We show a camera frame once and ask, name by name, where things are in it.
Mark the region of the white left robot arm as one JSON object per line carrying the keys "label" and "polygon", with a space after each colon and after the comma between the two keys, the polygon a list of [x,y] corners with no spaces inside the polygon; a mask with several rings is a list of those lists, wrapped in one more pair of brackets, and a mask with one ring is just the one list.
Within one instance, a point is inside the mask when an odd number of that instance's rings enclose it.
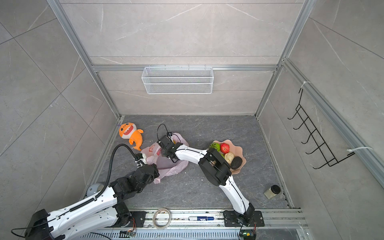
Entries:
{"label": "white left robot arm", "polygon": [[131,213],[125,201],[140,193],[159,177],[155,164],[143,165],[136,171],[118,178],[104,191],[73,205],[48,213],[45,209],[33,214],[24,229],[25,240],[72,240],[111,226],[124,226]]}

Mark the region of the pink scalloped plastic bowl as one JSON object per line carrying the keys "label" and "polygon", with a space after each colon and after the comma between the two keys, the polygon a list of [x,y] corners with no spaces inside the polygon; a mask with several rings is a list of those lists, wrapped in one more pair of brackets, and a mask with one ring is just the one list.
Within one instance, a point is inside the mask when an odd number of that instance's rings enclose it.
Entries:
{"label": "pink scalloped plastic bowl", "polygon": [[241,158],[243,159],[243,164],[242,164],[242,166],[241,166],[239,169],[237,169],[237,170],[232,170],[232,169],[230,168],[230,170],[231,170],[231,172],[232,172],[232,175],[239,174],[239,173],[241,172],[242,167],[247,163],[247,160],[246,160],[246,159],[244,158],[244,156],[243,156],[243,148],[240,147],[240,146],[236,146],[236,145],[234,145],[234,144],[232,143],[231,140],[225,140],[225,141],[223,141],[223,142],[213,141],[213,143],[219,143],[220,145],[221,145],[222,143],[227,143],[227,144],[229,144],[229,145],[230,145],[230,152],[232,152],[232,153],[235,155],[235,157],[238,156],[238,157],[241,157]]}

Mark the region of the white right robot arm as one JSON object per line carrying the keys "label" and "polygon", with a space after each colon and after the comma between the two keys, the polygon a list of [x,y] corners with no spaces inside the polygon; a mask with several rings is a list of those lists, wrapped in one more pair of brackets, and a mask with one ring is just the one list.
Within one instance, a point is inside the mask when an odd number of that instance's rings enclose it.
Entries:
{"label": "white right robot arm", "polygon": [[235,218],[236,223],[247,227],[254,223],[254,206],[236,185],[230,171],[230,165],[217,150],[213,148],[194,149],[183,143],[174,143],[166,135],[161,137],[157,143],[162,149],[162,156],[173,162],[188,161],[199,165],[208,181],[219,187],[230,200],[234,210],[228,213]]}

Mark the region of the blue marker pen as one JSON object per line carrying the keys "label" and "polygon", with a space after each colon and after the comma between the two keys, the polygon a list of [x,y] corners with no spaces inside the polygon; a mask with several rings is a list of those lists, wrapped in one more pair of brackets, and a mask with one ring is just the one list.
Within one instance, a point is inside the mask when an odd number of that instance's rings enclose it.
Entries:
{"label": "blue marker pen", "polygon": [[210,216],[190,216],[189,221],[195,221],[195,222],[207,222],[207,221],[213,221],[215,218]]}

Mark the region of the green fake custard apple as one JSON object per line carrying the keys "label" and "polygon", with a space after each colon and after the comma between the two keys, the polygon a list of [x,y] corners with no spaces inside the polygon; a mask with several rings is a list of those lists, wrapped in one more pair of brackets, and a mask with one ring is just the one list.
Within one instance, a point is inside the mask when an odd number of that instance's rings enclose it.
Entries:
{"label": "green fake custard apple", "polygon": [[217,150],[218,152],[221,151],[221,145],[219,143],[211,143],[210,148],[213,148],[213,149]]}

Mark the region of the pink plastic bag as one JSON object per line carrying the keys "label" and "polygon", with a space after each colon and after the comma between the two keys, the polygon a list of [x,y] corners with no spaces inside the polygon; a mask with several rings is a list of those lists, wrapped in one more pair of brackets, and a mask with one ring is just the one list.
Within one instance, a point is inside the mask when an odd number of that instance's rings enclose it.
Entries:
{"label": "pink plastic bag", "polygon": [[151,146],[143,149],[142,154],[146,156],[148,165],[156,164],[159,177],[154,180],[154,184],[160,184],[161,179],[181,173],[187,166],[187,161],[177,161],[174,163],[171,159],[162,156],[162,148],[158,143],[153,143]]}

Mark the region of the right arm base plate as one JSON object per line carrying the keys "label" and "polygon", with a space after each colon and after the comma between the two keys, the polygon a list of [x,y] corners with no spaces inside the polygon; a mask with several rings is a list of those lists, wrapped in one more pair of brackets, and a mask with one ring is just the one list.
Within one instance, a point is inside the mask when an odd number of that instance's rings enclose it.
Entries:
{"label": "right arm base plate", "polygon": [[253,211],[251,214],[240,215],[235,211],[223,211],[225,227],[264,227],[262,212]]}

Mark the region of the orange shark plush toy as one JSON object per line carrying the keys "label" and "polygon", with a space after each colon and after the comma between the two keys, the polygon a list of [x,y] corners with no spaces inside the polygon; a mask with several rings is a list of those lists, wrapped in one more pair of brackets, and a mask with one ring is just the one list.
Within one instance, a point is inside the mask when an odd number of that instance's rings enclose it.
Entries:
{"label": "orange shark plush toy", "polygon": [[128,140],[129,144],[133,146],[135,150],[141,151],[143,144],[144,131],[138,129],[134,123],[125,123],[119,127],[119,135],[122,139]]}

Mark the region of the small jar with black lid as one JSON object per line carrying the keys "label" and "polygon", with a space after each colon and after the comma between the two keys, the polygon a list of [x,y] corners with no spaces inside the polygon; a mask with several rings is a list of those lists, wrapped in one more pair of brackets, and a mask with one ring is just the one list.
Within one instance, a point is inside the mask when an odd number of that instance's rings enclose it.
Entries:
{"label": "small jar with black lid", "polygon": [[278,185],[272,185],[269,189],[267,189],[265,192],[264,192],[264,195],[265,197],[268,199],[268,200],[271,200],[272,198],[274,198],[275,196],[279,195],[281,192],[281,188],[280,186]]}

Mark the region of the red fake fruit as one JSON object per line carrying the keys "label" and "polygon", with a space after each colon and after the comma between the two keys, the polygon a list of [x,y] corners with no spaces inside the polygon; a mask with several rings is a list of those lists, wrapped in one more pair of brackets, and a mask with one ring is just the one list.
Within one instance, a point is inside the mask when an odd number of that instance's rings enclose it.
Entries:
{"label": "red fake fruit", "polygon": [[230,145],[227,143],[222,143],[220,145],[220,152],[223,154],[227,154],[230,152]]}

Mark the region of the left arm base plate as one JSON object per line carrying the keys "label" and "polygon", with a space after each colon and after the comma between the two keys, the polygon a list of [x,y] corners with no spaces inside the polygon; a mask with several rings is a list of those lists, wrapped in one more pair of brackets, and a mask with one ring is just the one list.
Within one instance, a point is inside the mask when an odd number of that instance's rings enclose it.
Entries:
{"label": "left arm base plate", "polygon": [[133,229],[134,227],[142,228],[146,220],[146,215],[147,212],[145,211],[133,211],[128,214],[124,214],[120,227],[130,229]]}

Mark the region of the roll of clear tape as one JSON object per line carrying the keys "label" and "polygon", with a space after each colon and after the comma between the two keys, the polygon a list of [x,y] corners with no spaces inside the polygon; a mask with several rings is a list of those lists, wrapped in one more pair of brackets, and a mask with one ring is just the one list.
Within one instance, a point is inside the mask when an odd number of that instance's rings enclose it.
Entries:
{"label": "roll of clear tape", "polygon": [[157,230],[165,230],[171,222],[172,213],[166,208],[160,208],[153,214],[152,223]]}

